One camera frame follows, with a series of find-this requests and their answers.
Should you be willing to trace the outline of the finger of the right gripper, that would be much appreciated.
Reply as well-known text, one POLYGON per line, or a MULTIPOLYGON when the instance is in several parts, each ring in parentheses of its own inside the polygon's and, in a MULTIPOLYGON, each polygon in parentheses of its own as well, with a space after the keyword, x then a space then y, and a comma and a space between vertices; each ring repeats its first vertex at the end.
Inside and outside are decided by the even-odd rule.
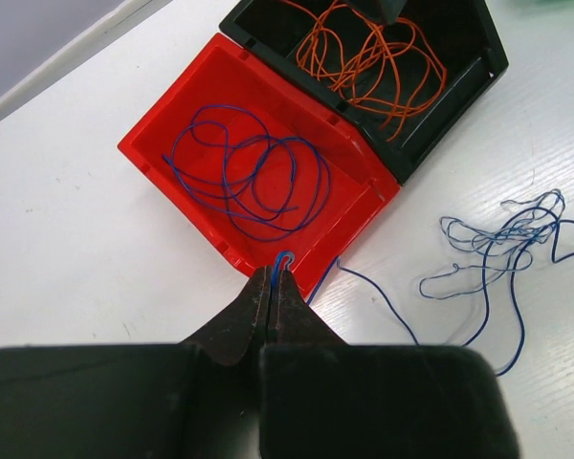
POLYGON ((365 19, 380 25, 394 24, 405 0, 347 0, 346 3, 365 19))

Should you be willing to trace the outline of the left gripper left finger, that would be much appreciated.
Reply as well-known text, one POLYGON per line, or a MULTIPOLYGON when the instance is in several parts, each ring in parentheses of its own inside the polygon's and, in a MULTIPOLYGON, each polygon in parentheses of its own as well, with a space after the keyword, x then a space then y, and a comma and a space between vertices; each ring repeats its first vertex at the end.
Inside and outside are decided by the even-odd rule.
POLYGON ((0 348, 0 458, 254 458, 271 271, 177 343, 0 348))

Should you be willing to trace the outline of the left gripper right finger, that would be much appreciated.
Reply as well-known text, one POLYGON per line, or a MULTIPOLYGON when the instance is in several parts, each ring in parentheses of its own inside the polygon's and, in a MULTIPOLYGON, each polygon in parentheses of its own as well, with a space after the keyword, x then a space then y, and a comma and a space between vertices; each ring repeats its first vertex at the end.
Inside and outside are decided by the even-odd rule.
POLYGON ((264 458, 517 458, 497 377, 453 345, 349 345, 304 302, 293 275, 264 270, 259 352, 264 458))

